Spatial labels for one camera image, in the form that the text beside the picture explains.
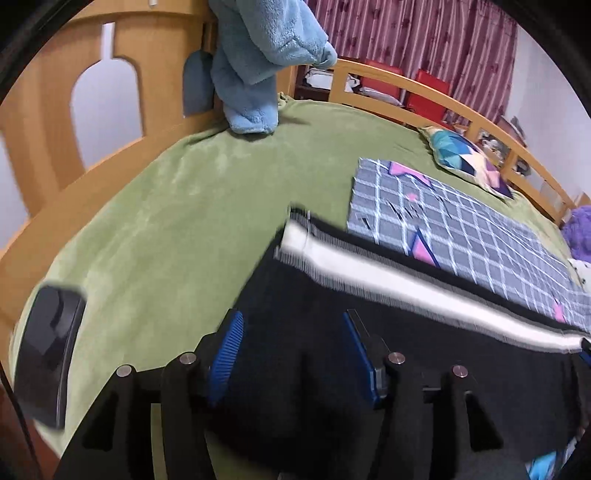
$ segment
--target gray plaid blanket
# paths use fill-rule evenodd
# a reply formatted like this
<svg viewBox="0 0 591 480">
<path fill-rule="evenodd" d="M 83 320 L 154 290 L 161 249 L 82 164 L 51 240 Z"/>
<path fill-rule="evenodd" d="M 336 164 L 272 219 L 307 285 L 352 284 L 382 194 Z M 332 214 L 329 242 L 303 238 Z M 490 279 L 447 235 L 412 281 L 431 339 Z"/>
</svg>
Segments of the gray plaid blanket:
<svg viewBox="0 0 591 480">
<path fill-rule="evenodd" d="M 591 294 L 532 230 L 401 164 L 359 160 L 347 228 L 591 332 Z"/>
</svg>

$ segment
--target red chair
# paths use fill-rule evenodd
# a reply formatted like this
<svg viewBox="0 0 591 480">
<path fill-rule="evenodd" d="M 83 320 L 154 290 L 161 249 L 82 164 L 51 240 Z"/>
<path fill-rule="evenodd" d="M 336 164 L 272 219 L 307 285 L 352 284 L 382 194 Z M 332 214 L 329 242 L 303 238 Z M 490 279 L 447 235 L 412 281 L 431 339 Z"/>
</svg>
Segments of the red chair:
<svg viewBox="0 0 591 480">
<path fill-rule="evenodd" d="M 449 83 L 434 77 L 430 73 L 425 72 L 425 70 L 419 70 L 415 80 L 418 83 L 422 83 L 423 85 L 427 85 L 428 87 L 431 87 L 435 90 L 439 90 L 441 93 L 449 95 Z M 450 128 L 450 125 L 443 123 L 443 115 L 445 115 L 446 108 L 426 99 L 425 97 L 421 97 L 416 93 L 409 93 L 407 97 L 406 108 L 417 115 L 437 122 L 442 127 L 448 129 Z"/>
<path fill-rule="evenodd" d="M 376 67 L 382 70 L 386 70 L 388 72 L 402 75 L 402 69 L 398 67 L 391 67 L 390 65 L 386 65 L 374 60 L 365 60 L 364 63 L 370 67 Z M 396 85 L 390 85 L 389 83 L 381 82 L 380 80 L 374 80 L 363 77 L 361 78 L 361 86 L 373 88 L 374 90 L 393 96 L 394 98 L 400 100 L 400 88 L 396 87 Z"/>
</svg>

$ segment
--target white wall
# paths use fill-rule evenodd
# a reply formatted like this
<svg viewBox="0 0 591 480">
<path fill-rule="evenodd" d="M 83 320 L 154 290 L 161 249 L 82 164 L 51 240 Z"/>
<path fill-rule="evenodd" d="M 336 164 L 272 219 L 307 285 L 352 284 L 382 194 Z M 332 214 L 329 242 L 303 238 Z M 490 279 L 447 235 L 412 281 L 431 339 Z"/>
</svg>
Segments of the white wall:
<svg viewBox="0 0 591 480">
<path fill-rule="evenodd" d="M 0 135 L 0 251 L 27 220 L 27 216 L 8 161 L 4 138 Z"/>
<path fill-rule="evenodd" d="M 519 119 L 528 149 L 571 197 L 591 193 L 591 119 L 556 64 L 522 28 L 505 116 Z"/>
<path fill-rule="evenodd" d="M 131 64 L 113 58 L 115 24 L 103 25 L 101 61 L 72 91 L 70 110 L 86 168 L 142 136 L 138 78 Z"/>
</svg>

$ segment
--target wooden bed frame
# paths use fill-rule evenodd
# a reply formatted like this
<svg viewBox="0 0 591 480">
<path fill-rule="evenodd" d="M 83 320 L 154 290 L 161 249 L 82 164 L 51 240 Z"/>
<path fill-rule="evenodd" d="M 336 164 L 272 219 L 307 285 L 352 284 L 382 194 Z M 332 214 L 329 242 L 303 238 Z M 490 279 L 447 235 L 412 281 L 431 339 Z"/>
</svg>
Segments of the wooden bed frame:
<svg viewBox="0 0 591 480">
<path fill-rule="evenodd" d="M 117 23 L 113 56 L 129 61 L 138 75 L 143 136 L 85 171 L 70 97 L 80 75 L 100 60 L 102 25 L 113 21 Z M 214 52 L 216 40 L 216 18 L 206 0 L 95 0 L 43 47 L 0 105 L 0 131 L 30 214 L 30 220 L 0 251 L 0 360 L 4 365 L 9 337 L 25 301 L 62 247 L 161 152 L 222 119 L 218 102 L 211 111 L 186 118 L 182 106 L 188 56 L 196 50 Z M 293 95 L 296 72 L 296 67 L 280 72 L 279 91 Z M 404 109 L 345 92 L 349 73 L 391 83 L 460 114 L 470 121 L 466 132 L 470 140 L 476 140 L 481 129 L 496 136 L 511 150 L 501 168 L 502 177 L 556 224 L 577 206 L 540 162 L 500 127 L 406 77 L 339 60 L 329 102 L 414 127 L 437 125 Z M 561 208 L 555 208 L 514 171 L 518 157 L 557 192 Z"/>
</svg>

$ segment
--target geometric pattern pillow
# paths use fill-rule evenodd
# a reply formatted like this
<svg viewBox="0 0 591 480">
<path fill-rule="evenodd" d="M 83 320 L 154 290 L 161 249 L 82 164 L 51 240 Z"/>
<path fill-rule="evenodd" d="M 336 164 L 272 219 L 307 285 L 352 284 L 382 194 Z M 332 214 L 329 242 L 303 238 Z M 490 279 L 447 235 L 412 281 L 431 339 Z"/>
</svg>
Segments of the geometric pattern pillow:
<svg viewBox="0 0 591 480">
<path fill-rule="evenodd" d="M 425 127 L 418 130 L 429 142 L 439 166 L 501 199 L 513 199 L 499 170 L 471 141 L 444 128 Z"/>
</svg>

